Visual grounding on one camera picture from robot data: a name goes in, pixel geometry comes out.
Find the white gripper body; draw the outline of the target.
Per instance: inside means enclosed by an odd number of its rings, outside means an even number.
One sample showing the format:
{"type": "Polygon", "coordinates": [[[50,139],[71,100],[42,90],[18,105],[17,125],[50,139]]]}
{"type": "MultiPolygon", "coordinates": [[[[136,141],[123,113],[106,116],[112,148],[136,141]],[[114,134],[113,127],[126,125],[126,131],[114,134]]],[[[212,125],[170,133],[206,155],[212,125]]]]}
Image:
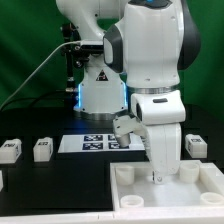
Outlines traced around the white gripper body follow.
{"type": "Polygon", "coordinates": [[[133,132],[141,137],[152,170],[164,176],[179,169],[181,151],[181,127],[179,123],[146,126],[129,115],[113,120],[115,138],[133,132]]]}

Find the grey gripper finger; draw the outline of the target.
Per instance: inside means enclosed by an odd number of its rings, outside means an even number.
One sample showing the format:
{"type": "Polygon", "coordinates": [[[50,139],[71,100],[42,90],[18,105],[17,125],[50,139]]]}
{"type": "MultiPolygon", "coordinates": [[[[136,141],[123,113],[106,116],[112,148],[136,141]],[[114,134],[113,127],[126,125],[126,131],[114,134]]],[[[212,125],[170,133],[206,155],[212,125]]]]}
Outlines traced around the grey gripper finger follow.
{"type": "Polygon", "coordinates": [[[131,138],[129,133],[117,136],[116,139],[121,147],[128,147],[131,144],[131,138]]]}
{"type": "Polygon", "coordinates": [[[162,184],[164,182],[164,174],[162,172],[153,172],[153,181],[155,184],[162,184]]]}

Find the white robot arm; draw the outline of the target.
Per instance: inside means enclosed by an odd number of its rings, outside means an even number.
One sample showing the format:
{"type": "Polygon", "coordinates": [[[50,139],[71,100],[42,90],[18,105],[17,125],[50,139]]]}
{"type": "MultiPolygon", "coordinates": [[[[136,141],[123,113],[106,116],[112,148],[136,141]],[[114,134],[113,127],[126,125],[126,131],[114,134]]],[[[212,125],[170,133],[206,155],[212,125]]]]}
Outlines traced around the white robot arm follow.
{"type": "Polygon", "coordinates": [[[186,0],[56,0],[83,41],[103,46],[104,64],[127,75],[128,113],[113,120],[118,143],[141,137],[155,183],[180,166],[186,111],[178,72],[200,50],[198,30],[186,0]]]}

